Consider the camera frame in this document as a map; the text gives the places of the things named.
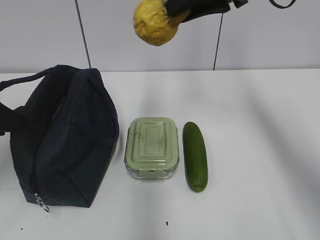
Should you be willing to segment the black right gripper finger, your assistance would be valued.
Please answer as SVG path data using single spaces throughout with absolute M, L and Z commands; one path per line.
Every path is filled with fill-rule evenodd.
M 165 7 L 170 17 L 176 17 L 188 10 L 183 23 L 212 14 L 223 14 L 230 8 L 230 0 L 167 0 Z

